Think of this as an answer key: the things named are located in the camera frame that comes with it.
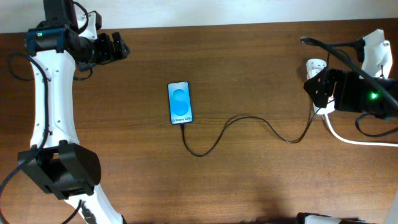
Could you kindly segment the blue Galaxy smartphone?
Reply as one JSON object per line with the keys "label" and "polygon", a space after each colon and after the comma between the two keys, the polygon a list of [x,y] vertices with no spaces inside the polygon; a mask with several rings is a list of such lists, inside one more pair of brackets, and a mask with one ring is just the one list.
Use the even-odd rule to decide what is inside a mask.
{"label": "blue Galaxy smartphone", "polygon": [[193,122],[193,111],[188,82],[169,83],[170,120],[173,125]]}

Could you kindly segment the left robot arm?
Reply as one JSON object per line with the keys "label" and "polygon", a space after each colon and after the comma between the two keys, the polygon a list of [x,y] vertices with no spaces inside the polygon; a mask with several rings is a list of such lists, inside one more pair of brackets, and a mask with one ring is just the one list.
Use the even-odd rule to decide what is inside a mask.
{"label": "left robot arm", "polygon": [[78,16],[77,7],[75,1],[45,1],[44,21],[25,38],[34,71],[35,126],[18,163],[44,193],[71,205],[86,223],[124,223],[101,187],[97,154],[78,140],[72,86],[76,70],[92,72],[127,58],[130,50],[119,32],[100,32],[96,11]]}

